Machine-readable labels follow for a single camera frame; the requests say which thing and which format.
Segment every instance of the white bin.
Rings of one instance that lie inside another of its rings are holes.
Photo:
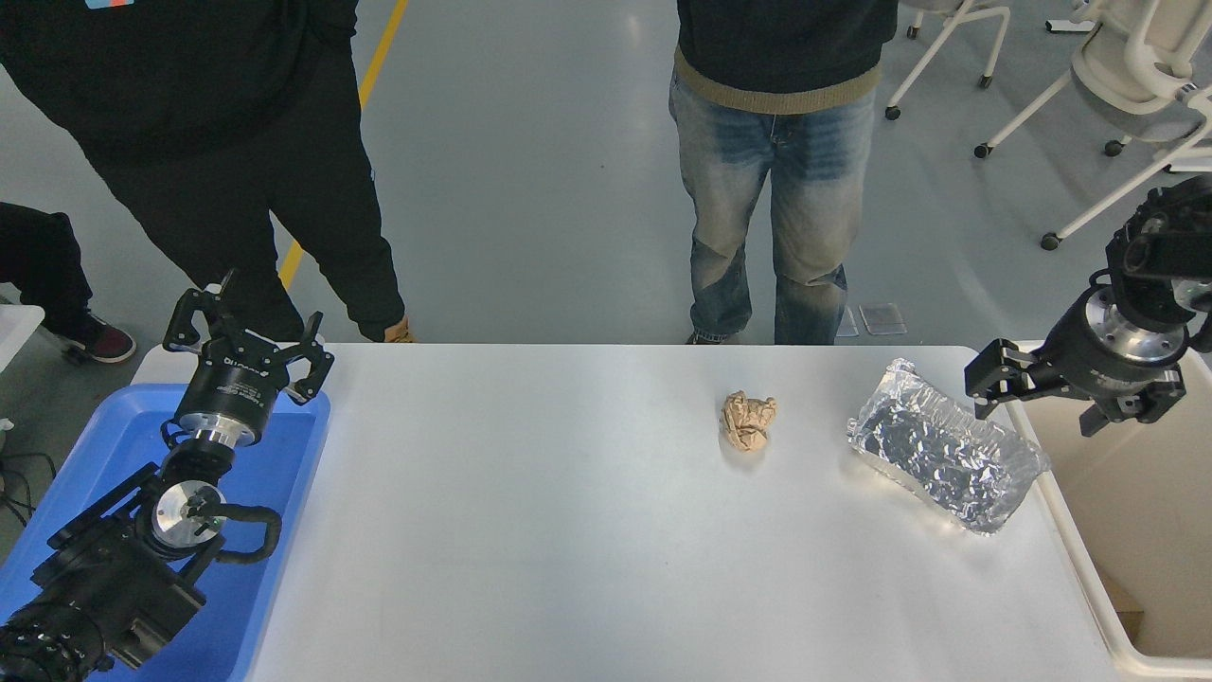
[[[1212,372],[1194,353],[1180,367],[1188,395],[1154,425],[1110,424],[1082,439],[1077,415],[1092,403],[1044,399],[1010,413],[1019,432],[1030,437],[1034,431],[1052,458],[1053,474],[1040,486],[1116,664],[1133,675],[1208,680]],[[1144,608],[1136,646],[1091,557]]]

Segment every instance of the foil container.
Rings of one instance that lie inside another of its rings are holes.
[[[968,531],[997,532],[1051,463],[1037,447],[941,394],[909,361],[888,366],[850,420],[850,445],[881,474]]]

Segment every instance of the blue tray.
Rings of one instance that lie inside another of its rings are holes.
[[[0,621],[38,596],[39,588],[29,577],[51,555],[46,546],[51,535],[136,470],[164,460],[168,451],[160,440],[160,424],[173,415],[184,391],[183,385],[142,384],[116,391],[97,408],[0,569]],[[198,580],[206,606],[189,625],[139,670],[119,663],[110,672],[96,674],[97,680],[244,680],[290,554],[327,423],[328,400],[322,394],[302,407],[279,399],[262,441],[238,448],[235,466],[219,481],[228,500],[264,505],[282,515],[278,551],[252,566],[211,564]],[[223,534],[225,549],[251,551],[261,546],[263,528],[230,523]]]

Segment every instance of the yellow floor line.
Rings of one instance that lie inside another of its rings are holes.
[[[362,84],[358,88],[358,101],[364,109],[366,108],[366,102],[371,98],[371,92],[375,91],[378,74],[383,70],[383,63],[387,62],[387,53],[391,51],[391,42],[395,41],[395,34],[400,29],[400,22],[404,21],[404,11],[407,7],[408,0],[396,0],[395,8],[391,10],[391,18],[387,21],[387,28],[383,29],[383,38],[379,39],[378,47],[375,48],[371,65],[366,69]],[[291,282],[295,281],[295,275],[298,273],[299,262],[302,260],[303,247],[299,246],[298,241],[291,241],[286,258],[282,259],[282,268],[278,270],[278,276],[282,280],[282,286],[287,290],[290,290]]]

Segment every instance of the black hoodie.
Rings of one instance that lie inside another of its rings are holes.
[[[91,157],[251,134],[349,53],[356,0],[0,0],[0,64]]]

